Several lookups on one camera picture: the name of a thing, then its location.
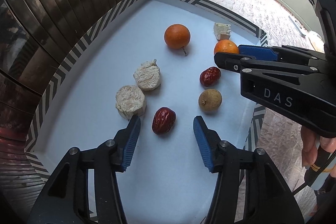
tofu cube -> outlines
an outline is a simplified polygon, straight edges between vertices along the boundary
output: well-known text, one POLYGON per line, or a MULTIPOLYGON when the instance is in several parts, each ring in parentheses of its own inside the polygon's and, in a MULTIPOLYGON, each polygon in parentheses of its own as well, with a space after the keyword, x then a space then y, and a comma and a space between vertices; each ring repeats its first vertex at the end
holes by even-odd
POLYGON ((231 36, 231 25, 215 23, 213 31, 217 40, 229 39, 231 36))

orange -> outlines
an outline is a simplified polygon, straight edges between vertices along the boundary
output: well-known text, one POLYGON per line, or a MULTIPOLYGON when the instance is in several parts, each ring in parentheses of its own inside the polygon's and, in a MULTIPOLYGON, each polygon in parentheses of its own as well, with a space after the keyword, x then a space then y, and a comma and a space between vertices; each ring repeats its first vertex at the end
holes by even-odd
POLYGON ((229 52, 229 53, 239 53, 239 49, 236 44, 234 44, 231 40, 224 39, 217 42, 215 45, 215 49, 213 50, 213 54, 217 52, 229 52))
POLYGON ((164 38, 169 48, 179 49, 189 44, 190 32, 186 26, 174 24, 167 28, 164 38))

corrugated metal wall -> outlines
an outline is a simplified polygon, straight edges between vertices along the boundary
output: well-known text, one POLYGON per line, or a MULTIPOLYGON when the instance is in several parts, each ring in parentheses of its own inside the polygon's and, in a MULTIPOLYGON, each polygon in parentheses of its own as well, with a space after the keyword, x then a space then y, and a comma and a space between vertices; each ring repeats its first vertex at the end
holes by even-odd
POLYGON ((0 190, 22 219, 43 187, 24 155, 35 108, 78 39, 120 0, 0 0, 0 190))

striped border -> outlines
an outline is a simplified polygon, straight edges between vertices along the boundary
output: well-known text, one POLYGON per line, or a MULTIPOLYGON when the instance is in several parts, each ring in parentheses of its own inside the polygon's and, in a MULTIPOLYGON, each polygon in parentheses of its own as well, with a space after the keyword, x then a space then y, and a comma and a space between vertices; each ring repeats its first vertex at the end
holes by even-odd
MULTIPOLYGON (((138 0, 122 0, 115 7, 110 9, 105 15, 103 15, 78 41, 78 43, 72 48, 61 65, 58 67, 56 73, 53 75, 49 82, 42 98, 35 111, 35 115, 31 122, 27 139, 25 154, 30 161, 31 165, 35 168, 36 172, 40 175, 43 181, 47 181, 50 177, 50 173, 44 168, 41 161, 34 155, 34 147, 42 126, 43 119, 50 107, 53 98, 56 95, 57 90, 63 83, 67 73, 72 69, 76 61, 81 57, 84 51, 89 47, 92 41, 102 32, 106 26, 116 19, 118 15, 125 11, 125 9, 138 0)), ((200 7, 213 14, 216 14, 222 18, 225 18, 231 22, 236 23, 239 27, 245 31, 260 38, 260 44, 264 47, 268 45, 267 34, 252 22, 246 20, 240 15, 224 8, 210 0, 180 0, 191 5, 200 7)), ((249 129, 249 134, 246 139, 244 149, 253 151, 256 147, 258 137, 263 123, 263 117, 265 113, 265 107, 256 104, 253 112, 253 117, 249 129)))

blue gripper pad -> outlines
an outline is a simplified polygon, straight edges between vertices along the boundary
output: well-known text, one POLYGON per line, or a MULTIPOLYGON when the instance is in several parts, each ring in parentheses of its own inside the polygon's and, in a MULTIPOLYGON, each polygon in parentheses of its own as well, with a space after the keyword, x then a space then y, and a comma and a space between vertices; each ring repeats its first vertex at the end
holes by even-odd
POLYGON ((201 152, 202 160, 204 163, 204 166, 209 169, 210 172, 212 172, 214 168, 214 164, 212 161, 212 152, 210 145, 204 135, 204 132, 202 130, 202 127, 197 120, 197 118, 194 118, 194 134, 196 137, 196 141, 198 144, 199 151, 201 152))
POLYGON ((263 61, 278 60, 278 54, 276 54, 269 47, 239 45, 238 49, 240 54, 254 56, 256 60, 263 60, 263 61))
POLYGON ((121 167, 124 169, 124 171, 126 171, 126 168, 131 165, 132 157, 134 154, 135 146, 137 145, 140 130, 141 130, 141 120, 137 116, 136 121, 133 127, 131 128, 131 133, 129 135, 129 138, 126 142, 123 151, 123 162, 121 163, 121 167))

